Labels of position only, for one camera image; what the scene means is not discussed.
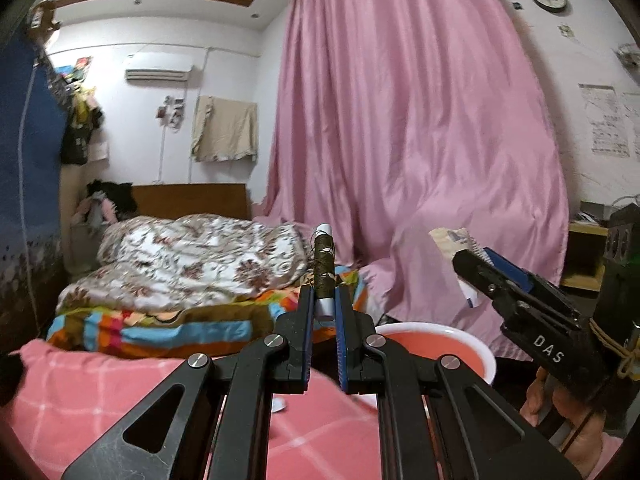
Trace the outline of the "person's hand holding gripper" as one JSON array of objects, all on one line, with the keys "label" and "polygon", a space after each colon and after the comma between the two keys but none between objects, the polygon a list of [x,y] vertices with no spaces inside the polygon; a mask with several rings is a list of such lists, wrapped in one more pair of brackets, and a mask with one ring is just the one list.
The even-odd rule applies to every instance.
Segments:
[{"label": "person's hand holding gripper", "polygon": [[[548,396],[544,393],[544,383],[548,373],[540,368],[535,380],[526,391],[526,400],[520,414],[534,427]],[[605,414],[593,411],[590,406],[576,399],[567,388],[557,385],[551,401],[558,413],[570,424],[570,434],[562,442],[565,445],[576,430],[579,434],[570,444],[564,456],[576,467],[584,479],[595,479],[620,448],[623,440],[612,437],[604,431]]]}]

